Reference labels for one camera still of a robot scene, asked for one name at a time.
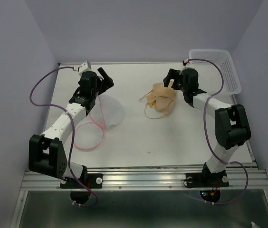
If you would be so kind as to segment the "white mesh laundry bag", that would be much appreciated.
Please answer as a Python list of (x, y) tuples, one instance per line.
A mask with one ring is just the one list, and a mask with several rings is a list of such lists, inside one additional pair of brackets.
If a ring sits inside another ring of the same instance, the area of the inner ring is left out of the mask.
[(124, 114), (124, 106), (117, 99), (98, 96), (88, 116), (76, 125), (74, 146), (83, 151), (95, 149), (102, 143), (106, 129), (120, 124)]

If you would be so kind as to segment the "beige bra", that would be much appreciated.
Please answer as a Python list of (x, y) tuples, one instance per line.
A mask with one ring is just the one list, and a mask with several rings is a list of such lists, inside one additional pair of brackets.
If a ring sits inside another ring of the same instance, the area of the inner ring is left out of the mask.
[[(144, 115), (148, 119), (161, 119), (167, 117), (173, 109), (176, 101), (176, 91), (172, 88), (174, 81), (170, 81), (168, 86), (165, 87), (163, 82), (153, 84), (152, 89), (142, 96), (139, 101), (147, 99)], [(147, 108), (155, 110), (160, 113), (158, 117), (151, 117), (147, 114)]]

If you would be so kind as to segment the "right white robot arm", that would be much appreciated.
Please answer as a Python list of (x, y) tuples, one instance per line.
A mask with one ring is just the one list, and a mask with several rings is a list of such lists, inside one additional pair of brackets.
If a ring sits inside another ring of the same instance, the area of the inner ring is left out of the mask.
[(215, 120), (217, 144), (211, 148), (211, 157), (199, 173), (187, 173), (185, 185), (188, 188), (229, 186), (226, 166), (234, 152), (251, 138), (251, 130), (244, 106), (231, 105), (214, 98), (199, 88), (199, 74), (193, 68), (182, 71), (170, 69), (163, 80), (164, 87), (182, 91), (184, 100), (191, 107), (210, 115)]

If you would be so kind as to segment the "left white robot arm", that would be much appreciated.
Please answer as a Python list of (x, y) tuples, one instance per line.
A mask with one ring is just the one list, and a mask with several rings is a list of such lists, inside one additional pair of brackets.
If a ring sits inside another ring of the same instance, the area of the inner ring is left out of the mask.
[(71, 162), (71, 153), (66, 154), (64, 143), (75, 136), (75, 127), (96, 104), (99, 95), (114, 86), (112, 78), (103, 68), (96, 72), (89, 66), (78, 68), (79, 87), (75, 90), (66, 107), (49, 104), (62, 110), (60, 117), (42, 134), (34, 134), (29, 140), (29, 170), (72, 181), (77, 187), (88, 189), (92, 181), (87, 168)]

